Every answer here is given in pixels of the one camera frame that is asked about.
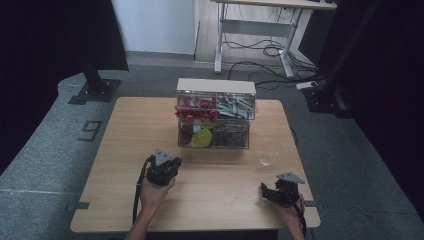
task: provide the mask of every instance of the white desk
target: white desk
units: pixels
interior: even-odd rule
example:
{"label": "white desk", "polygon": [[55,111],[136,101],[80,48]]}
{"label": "white desk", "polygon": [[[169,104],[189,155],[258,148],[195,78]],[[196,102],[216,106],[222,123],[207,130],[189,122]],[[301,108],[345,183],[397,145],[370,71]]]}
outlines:
{"label": "white desk", "polygon": [[[296,32],[300,15],[303,9],[319,9],[319,10],[335,10],[337,5],[333,3],[326,3],[324,0],[321,2],[312,2],[308,0],[211,0],[220,4],[219,13],[219,31],[218,31],[218,45],[215,52],[215,73],[221,73],[222,64],[222,34],[223,33],[236,33],[247,35],[259,36],[275,36],[287,38],[284,45],[284,50],[280,50],[280,58],[283,63],[285,73],[288,78],[293,78],[293,72],[290,67],[288,53],[291,43]],[[244,20],[229,20],[225,18],[225,7],[227,4],[246,4],[257,6],[273,6],[273,7],[287,7],[294,8],[294,16],[289,24],[283,23],[269,23],[269,22],[252,22]]]}

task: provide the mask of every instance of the black curtain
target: black curtain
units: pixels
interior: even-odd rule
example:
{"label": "black curtain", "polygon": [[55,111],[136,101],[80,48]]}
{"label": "black curtain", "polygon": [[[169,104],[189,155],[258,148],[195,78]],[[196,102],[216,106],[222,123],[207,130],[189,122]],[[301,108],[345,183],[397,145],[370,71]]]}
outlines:
{"label": "black curtain", "polygon": [[422,219],[423,16],[422,1],[340,1],[318,62],[332,86],[322,95],[347,90],[351,116]]}
{"label": "black curtain", "polygon": [[110,0],[0,2],[1,172],[43,120],[58,83],[82,72],[128,70]]}

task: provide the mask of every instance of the human hand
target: human hand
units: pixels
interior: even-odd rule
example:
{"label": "human hand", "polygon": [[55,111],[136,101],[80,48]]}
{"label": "human hand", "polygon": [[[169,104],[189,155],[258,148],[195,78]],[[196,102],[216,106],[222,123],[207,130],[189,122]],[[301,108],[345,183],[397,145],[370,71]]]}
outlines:
{"label": "human hand", "polygon": [[175,177],[171,179],[168,186],[157,186],[150,183],[147,178],[141,183],[140,202],[144,210],[156,210],[164,201],[168,191],[175,185]]}
{"label": "human hand", "polygon": [[[284,207],[275,202],[272,202],[272,204],[274,205],[275,209],[281,217],[281,220],[289,231],[291,239],[304,239],[302,222],[299,219],[299,215],[296,212],[296,209],[294,209],[293,206]],[[302,213],[305,212],[305,199],[301,193],[299,193],[299,200],[296,202],[296,205],[300,211],[302,211]]]}

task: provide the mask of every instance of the forearm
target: forearm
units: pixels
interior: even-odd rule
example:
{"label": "forearm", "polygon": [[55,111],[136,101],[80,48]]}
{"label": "forearm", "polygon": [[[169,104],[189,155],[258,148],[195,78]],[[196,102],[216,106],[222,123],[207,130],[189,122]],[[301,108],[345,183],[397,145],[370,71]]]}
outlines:
{"label": "forearm", "polygon": [[144,240],[147,228],[149,227],[155,212],[156,211],[153,209],[142,208],[133,226],[125,237],[125,240]]}
{"label": "forearm", "polygon": [[291,240],[305,239],[302,232],[302,223],[299,221],[299,219],[292,218],[290,220],[284,221],[284,224],[286,225],[287,231],[290,234]]}

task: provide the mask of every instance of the black cable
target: black cable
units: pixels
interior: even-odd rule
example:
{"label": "black cable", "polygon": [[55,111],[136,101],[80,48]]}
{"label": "black cable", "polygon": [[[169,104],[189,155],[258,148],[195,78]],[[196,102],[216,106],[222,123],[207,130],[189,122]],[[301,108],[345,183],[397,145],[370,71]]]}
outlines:
{"label": "black cable", "polygon": [[[278,53],[277,53],[277,54],[270,54],[270,53],[268,53],[267,49],[275,49]],[[279,50],[284,50],[284,47],[283,47],[280,43],[278,43],[278,45],[274,45],[274,44],[272,44],[272,42],[271,42],[271,44],[266,45],[266,46],[263,48],[263,53],[264,53],[264,55],[265,55],[265,56],[269,56],[269,57],[279,57],[279,56],[281,55],[281,53],[279,52]]]}
{"label": "black cable", "polygon": [[[272,73],[269,73],[267,71],[257,70],[257,71],[254,71],[254,72],[250,73],[249,76],[247,76],[247,81],[250,81],[251,76],[253,76],[254,74],[259,73],[259,72],[263,72],[265,74],[268,74],[268,75],[271,75],[271,76],[275,76]],[[265,89],[265,90],[275,90],[275,89],[279,88],[280,86],[286,87],[286,88],[296,87],[296,85],[284,85],[281,82],[282,82],[281,80],[263,81],[263,82],[255,83],[255,88],[256,89]],[[275,87],[272,87],[272,88],[259,87],[260,84],[264,84],[264,83],[279,83],[279,84],[277,86],[275,86]]]}
{"label": "black cable", "polygon": [[307,78],[302,78],[302,79],[290,79],[290,78],[287,78],[287,77],[285,77],[285,76],[283,76],[281,74],[278,74],[277,72],[273,71],[272,69],[270,69],[270,68],[268,68],[268,67],[266,67],[264,65],[261,65],[261,64],[255,63],[255,62],[242,61],[242,62],[234,63],[231,66],[231,68],[230,68],[230,70],[228,72],[228,78],[227,78],[228,80],[231,79],[231,72],[233,71],[234,67],[237,66],[237,65],[239,65],[239,64],[247,64],[247,65],[259,66],[261,68],[264,68],[264,69],[268,70],[268,72],[266,72],[267,74],[283,79],[281,81],[275,81],[274,80],[274,81],[260,82],[260,83],[255,84],[256,86],[257,85],[260,85],[260,84],[263,84],[263,83],[269,83],[269,82],[301,83],[301,82],[314,81],[314,80],[322,80],[323,79],[323,77],[322,76],[319,76],[319,75],[313,75],[313,76],[310,76],[310,77],[307,77]]}
{"label": "black cable", "polygon": [[293,18],[294,18],[294,9],[293,9],[293,13],[292,13],[292,15],[291,15],[291,19],[290,19],[290,22],[292,23],[293,22]]}
{"label": "black cable", "polygon": [[278,15],[278,17],[277,17],[277,19],[275,20],[275,22],[280,22],[280,19],[283,19],[284,21],[283,21],[283,23],[287,20],[287,19],[289,19],[289,17],[292,17],[292,19],[293,19],[293,13],[290,15],[290,16],[288,16],[288,17],[286,17],[286,15],[287,15],[287,9],[286,8],[284,8],[284,16],[283,17],[281,17],[281,12],[283,11],[283,7],[281,7],[280,8],[280,14]]}
{"label": "black cable", "polygon": [[141,183],[143,182],[143,179],[145,178],[147,163],[152,162],[154,158],[155,157],[151,155],[148,159],[146,159],[146,161],[144,162],[143,168],[141,169],[140,177],[138,178],[138,181],[137,181],[137,185],[135,188],[134,204],[133,204],[133,223],[137,219],[137,212],[138,212],[137,208],[138,208],[138,201],[141,194]]}
{"label": "black cable", "polygon": [[280,13],[278,13],[278,16],[277,16],[277,14],[275,14],[275,18],[274,18],[274,21],[275,22],[278,23],[280,21],[281,13],[283,13],[283,8],[282,7],[280,7]]}
{"label": "black cable", "polygon": [[288,56],[290,57],[290,60],[292,61],[293,65],[295,65],[296,67],[303,67],[313,71],[316,70],[316,67],[313,63],[308,63],[308,62],[297,59],[296,55],[290,51],[288,53]]}
{"label": "black cable", "polygon": [[269,17],[271,17],[271,15],[274,13],[276,7],[272,7],[272,11],[271,13],[268,15],[268,17],[266,18],[265,22],[268,22]]}
{"label": "black cable", "polygon": [[[297,83],[302,83],[302,82],[309,82],[309,81],[319,81],[322,80],[323,78],[315,78],[316,76],[311,76],[309,78],[304,78],[302,80],[296,80],[296,84]],[[255,84],[256,89],[265,89],[265,90],[275,90],[277,89],[279,86],[283,86],[283,87],[287,87],[287,88],[291,88],[291,87],[296,87],[296,85],[293,86],[288,86],[288,85],[284,85],[283,83],[289,83],[288,81],[281,81],[281,80],[269,80],[269,81],[263,81],[263,82],[258,82]],[[266,83],[279,83],[278,86],[274,87],[274,88],[264,88],[264,87],[258,87],[261,84],[266,84]]]}
{"label": "black cable", "polygon": [[253,43],[253,44],[250,44],[250,45],[242,45],[242,44],[237,43],[237,42],[227,41],[227,36],[226,36],[226,34],[224,33],[223,35],[224,35],[224,41],[223,41],[222,43],[225,43],[225,44],[227,44],[227,46],[228,46],[229,48],[234,48],[234,49],[239,49],[239,48],[248,48],[248,49],[264,49],[264,47],[254,47],[254,46],[259,45],[259,44],[261,44],[261,43],[263,43],[263,42],[269,42],[269,41],[275,42],[275,41],[273,41],[273,40],[265,39],[265,40],[261,40],[261,41],[259,41],[259,42],[257,42],[257,43]]}
{"label": "black cable", "polygon": [[241,6],[240,6],[240,4],[237,4],[237,5],[239,6],[239,14],[240,14],[241,18],[244,20],[243,14],[241,14]]}
{"label": "black cable", "polygon": [[[302,233],[303,233],[303,236],[306,237],[306,228],[307,228],[307,226],[306,226],[306,219],[305,219],[305,216],[304,216],[304,211],[302,211],[302,210],[299,209],[299,207],[297,206],[297,204],[293,201],[293,199],[291,199],[289,193],[284,188],[281,188],[281,190],[283,190],[282,192],[284,192],[284,194],[286,195],[287,199],[290,200],[291,206],[294,208],[294,210],[296,210],[297,216],[299,217],[299,221],[302,223]],[[304,203],[300,199],[300,195],[299,195],[299,200],[300,200],[300,208],[302,208],[302,206],[303,206]]]}

